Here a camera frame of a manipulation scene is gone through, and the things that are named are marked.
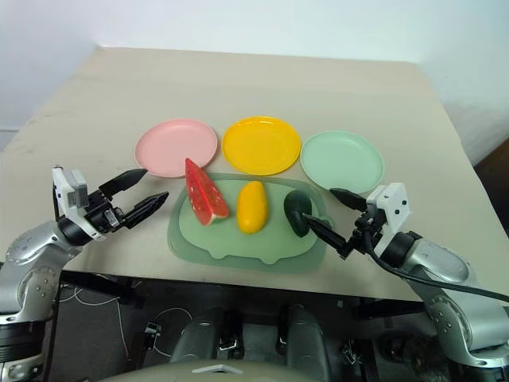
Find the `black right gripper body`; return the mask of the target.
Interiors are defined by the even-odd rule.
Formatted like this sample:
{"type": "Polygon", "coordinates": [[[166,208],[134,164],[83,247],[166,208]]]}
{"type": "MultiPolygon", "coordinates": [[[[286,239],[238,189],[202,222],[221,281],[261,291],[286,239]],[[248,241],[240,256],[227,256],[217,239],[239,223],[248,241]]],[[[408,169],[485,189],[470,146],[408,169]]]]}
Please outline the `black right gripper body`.
{"type": "Polygon", "coordinates": [[[346,259],[354,250],[361,254],[365,254],[366,246],[364,243],[364,234],[366,232],[371,237],[371,245],[374,248],[383,236],[383,225],[386,222],[386,214],[382,210],[377,210],[376,212],[362,212],[355,221],[355,228],[351,237],[340,251],[340,257],[346,259]]]}

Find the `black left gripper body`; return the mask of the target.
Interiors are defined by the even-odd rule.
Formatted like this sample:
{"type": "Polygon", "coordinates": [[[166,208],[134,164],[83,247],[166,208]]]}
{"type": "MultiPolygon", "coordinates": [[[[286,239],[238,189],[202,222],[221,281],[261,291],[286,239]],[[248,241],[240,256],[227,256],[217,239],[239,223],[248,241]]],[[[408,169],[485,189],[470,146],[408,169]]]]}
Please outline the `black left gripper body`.
{"type": "Polygon", "coordinates": [[[88,195],[85,219],[100,234],[116,232],[126,223],[124,212],[112,204],[119,192],[121,189],[102,188],[88,195]]]}

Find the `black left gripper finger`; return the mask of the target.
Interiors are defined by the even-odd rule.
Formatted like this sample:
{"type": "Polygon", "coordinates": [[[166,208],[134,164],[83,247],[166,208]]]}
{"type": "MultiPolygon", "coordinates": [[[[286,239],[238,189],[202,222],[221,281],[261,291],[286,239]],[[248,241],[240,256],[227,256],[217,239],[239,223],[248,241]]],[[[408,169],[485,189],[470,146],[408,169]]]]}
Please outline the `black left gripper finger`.
{"type": "Polygon", "coordinates": [[[113,197],[116,193],[125,191],[136,185],[147,173],[146,169],[127,170],[103,183],[99,190],[105,197],[113,197]]]}
{"type": "Polygon", "coordinates": [[[132,229],[145,219],[152,216],[167,200],[169,192],[154,194],[137,203],[133,209],[124,216],[122,226],[132,229]]]}

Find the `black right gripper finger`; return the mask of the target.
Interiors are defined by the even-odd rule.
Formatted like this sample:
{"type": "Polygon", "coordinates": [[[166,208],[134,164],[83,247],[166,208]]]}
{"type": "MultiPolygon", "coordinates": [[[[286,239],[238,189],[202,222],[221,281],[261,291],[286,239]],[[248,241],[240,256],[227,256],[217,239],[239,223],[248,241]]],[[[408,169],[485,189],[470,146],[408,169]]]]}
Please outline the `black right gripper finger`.
{"type": "Polygon", "coordinates": [[[343,205],[350,209],[364,212],[367,210],[367,202],[364,197],[347,189],[332,188],[329,192],[343,205]]]}
{"type": "Polygon", "coordinates": [[[334,248],[339,255],[350,254],[346,239],[336,233],[325,220],[306,213],[303,214],[303,219],[315,235],[334,248]]]}

